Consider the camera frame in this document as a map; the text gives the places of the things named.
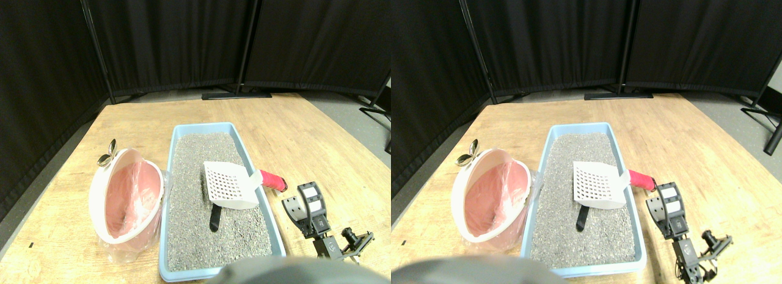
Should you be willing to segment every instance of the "gray floor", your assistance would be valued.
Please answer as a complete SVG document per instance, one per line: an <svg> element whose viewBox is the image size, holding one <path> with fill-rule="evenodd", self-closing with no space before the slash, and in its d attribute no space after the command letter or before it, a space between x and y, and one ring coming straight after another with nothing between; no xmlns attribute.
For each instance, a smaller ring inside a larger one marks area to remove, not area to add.
<svg viewBox="0 0 782 284"><path fill-rule="evenodd" d="M525 96L522 99L514 100L512 103L583 100L583 94L587 92L608 91L604 89L571 89L537 92L530 96ZM763 147L765 146L766 141L770 139L774 130L772 123L770 123L768 119L760 115L754 115L753 117L747 116L740 110L744 107L743 105L721 94L713 92L682 92L681 94L745 147L745 149L747 149L760 164L766 167L777 180L782 181L782 153L780 153L782 150L777 150L773 156L763 153ZM424 186L437 167L439 167L439 164L442 164L442 161L457 144L459 139L461 139L464 133L466 133L471 124L472 122L462 125L455 133L451 134L448 139L437 148L435 153L425 161L423 166L421 166L421 169L412 176L410 181L403 186L402 190L399 191L399 194L393 198L391 201L392 230L396 226L399 218L404 214L410 202L415 199L422 186Z"/></svg>
<svg viewBox="0 0 782 284"><path fill-rule="evenodd" d="M178 100L200 100L204 92L223 92L217 89L184 89L168 92L154 92L132 100L129 103L157 103ZM372 117L358 111L362 105L350 97L335 94L333 92L301 92L304 99L310 101L318 109L323 111L337 124L342 126L350 135L354 136L361 144L374 153L386 166L391 167L391 155L383 149L390 137L391 121L379 114L371 114ZM78 129L53 159L44 167L41 174L33 181L19 201L9 211L9 214L0 222L0 242L3 245L0 250L0 258L5 255L8 242L16 236L19 227L27 220L30 210L34 208L40 195L54 178L58 170L65 164L68 156L76 149L81 139L86 135L92 122Z"/></svg>

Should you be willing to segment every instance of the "metal stand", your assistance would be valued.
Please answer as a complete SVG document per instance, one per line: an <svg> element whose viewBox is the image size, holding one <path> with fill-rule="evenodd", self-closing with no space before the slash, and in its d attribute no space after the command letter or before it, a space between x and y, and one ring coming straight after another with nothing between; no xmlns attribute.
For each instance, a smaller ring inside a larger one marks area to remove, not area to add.
<svg viewBox="0 0 782 284"><path fill-rule="evenodd" d="M111 81L109 81L109 70L106 68L106 61L103 60L103 52L101 52L100 45L98 44L98 34L95 32L95 23L92 21L92 12L90 12L90 3L87 0L81 1L81 11L84 12L84 21L87 21L87 29L90 31L90 38L92 38L92 46L95 49L95 53L98 55L98 61L100 62L100 70L103 73L103 81L106 83L106 89L109 91L109 99L111 104L117 104L117 100L114 99L114 91L111 89Z"/></svg>
<svg viewBox="0 0 782 284"><path fill-rule="evenodd" d="M746 113L747 115L749 115L750 113L757 113L769 117L782 118L782 114L766 112L758 109L741 108L741 111ZM769 139L769 141L766 142L766 147L763 148L763 152L767 153L769 156L773 155L774 150L777 149L777 145L779 145L780 143L780 139L782 139L782 124L777 125L777 129L774 130L774 134L771 135L771 139Z"/></svg>
<svg viewBox="0 0 782 284"><path fill-rule="evenodd" d="M633 4L630 6L630 18L627 27L627 34L625 35L625 48L622 52L622 68L619 71L619 88L616 92L608 93L589 93L584 94L584 100L612 100L612 99L651 99L650 93L631 93L625 92L625 86L627 81L627 64L630 57L630 47L633 45L633 34L635 33L636 19L638 17L638 5L640 0L632 0Z"/></svg>
<svg viewBox="0 0 782 284"><path fill-rule="evenodd" d="M244 55L242 55L242 65L239 68L238 83L234 92L218 92L218 93L206 93L201 95L201 100L225 100L225 99L247 99L247 98L271 98L271 94L268 92L242 92L242 86L244 86L245 72L247 70L247 62L249 58L249 51L252 47L252 39L255 36L255 28L260 16L260 3L261 0L255 0L255 4L252 5L252 18L249 22L247 31L247 38L245 39Z"/></svg>
<svg viewBox="0 0 782 284"><path fill-rule="evenodd" d="M499 102L498 104L513 103L513 101L516 101L516 100L518 100L520 98L523 98L525 96L530 96L530 92L522 92L520 94L513 95L513 97L511 99L503 100L503 101Z"/></svg>
<svg viewBox="0 0 782 284"><path fill-rule="evenodd" d="M380 95L382 95L383 91L385 91L388 88L388 86L386 86L386 84L389 83L389 80L391 80L391 71L388 72L388 75L386 75L386 79L383 80L383 86L380 88L380 91L378 92L378 95L376 97L374 97L374 99L369 101L369 108L361 107L361 108L358 108L358 111L361 111L361 113L366 114L367 116L369 116L369 118L372 118L372 119L375 119L375 118L370 116L368 112L382 114L383 116L386 116L386 117L388 117L389 120L391 120L391 116L389 116L388 112L386 112L385 110L380 110L380 109L375 107L375 103L377 103L378 99L380 99ZM389 141L386 142L386 147L383 150L385 150L386 153L391 153L391 138L389 138Z"/></svg>
<svg viewBox="0 0 782 284"><path fill-rule="evenodd" d="M377 98L375 98L374 100L372 100L372 101L371 101L371 103L370 103L370 106L373 106L372 108L365 108L365 107L362 107L362 108L358 108L358 111L361 111L361 113L364 113L364 114L366 114L367 116L369 116L369 113L368 113L368 112L371 112L371 113L382 114L383 116L386 116L386 117L388 117L388 116L389 116L388 112L386 112L386 111L383 111L383 110L380 110L380 109L377 109L377 108L374 108L374 105L375 105L375 101L376 101L376 100L377 100ZM386 151L386 153L391 153L391 139L389 139L389 141L388 141L388 142L386 142L386 149L383 149L383 150L385 150L385 151Z"/></svg>
<svg viewBox="0 0 782 284"><path fill-rule="evenodd" d="M475 55L478 57L478 61L481 63L481 71L483 72L483 78L486 80L486 85L489 87L489 96L491 97L491 103L497 105L497 97L494 96L494 86L492 86L491 74L486 67L486 61L483 60L483 53L481 53L481 47L478 45L478 36L475 33L475 26L472 25L472 18L470 16L470 9L467 6L467 0L459 0L461 6L461 14L464 16L464 24L467 25L467 32L470 34L470 40L472 41L472 48L475 50Z"/></svg>

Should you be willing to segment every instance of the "white wall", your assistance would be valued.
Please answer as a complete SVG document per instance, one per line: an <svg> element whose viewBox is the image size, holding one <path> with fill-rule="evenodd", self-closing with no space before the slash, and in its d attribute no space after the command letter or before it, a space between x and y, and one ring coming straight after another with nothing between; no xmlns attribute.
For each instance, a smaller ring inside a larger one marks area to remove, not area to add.
<svg viewBox="0 0 782 284"><path fill-rule="evenodd" d="M774 72L774 76L771 77L769 86L777 92L782 92L782 65L777 67L777 72Z"/></svg>

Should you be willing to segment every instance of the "black handle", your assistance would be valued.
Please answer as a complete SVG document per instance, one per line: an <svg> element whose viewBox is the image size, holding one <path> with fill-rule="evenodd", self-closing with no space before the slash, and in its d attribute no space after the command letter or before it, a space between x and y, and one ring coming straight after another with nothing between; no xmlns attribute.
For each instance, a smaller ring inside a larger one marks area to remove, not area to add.
<svg viewBox="0 0 782 284"><path fill-rule="evenodd" d="M579 218L576 220L576 230L584 231L584 226L587 225L587 215L589 215L589 206L581 205L581 210L579 211Z"/></svg>
<svg viewBox="0 0 782 284"><path fill-rule="evenodd" d="M217 204L212 205L212 217L209 219L209 229L212 230L213 233L220 228L220 213L222 211L222 206L218 206Z"/></svg>

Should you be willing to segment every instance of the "gray litter granules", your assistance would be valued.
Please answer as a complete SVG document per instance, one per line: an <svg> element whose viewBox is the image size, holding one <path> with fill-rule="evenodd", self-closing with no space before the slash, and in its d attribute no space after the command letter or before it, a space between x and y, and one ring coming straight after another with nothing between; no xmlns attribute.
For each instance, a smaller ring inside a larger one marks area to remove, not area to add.
<svg viewBox="0 0 782 284"><path fill-rule="evenodd" d="M635 244L627 206L590 208L584 231L576 231L581 204L573 200L573 161L616 166L604 133L568 134L555 140L538 199L532 259L550 268L633 261Z"/></svg>
<svg viewBox="0 0 782 284"><path fill-rule="evenodd" d="M243 165L227 133L189 134L174 149L168 198L168 268L171 272L223 267L244 257L271 254L260 208L223 208L217 233L209 229L212 203L206 193L203 162Z"/></svg>

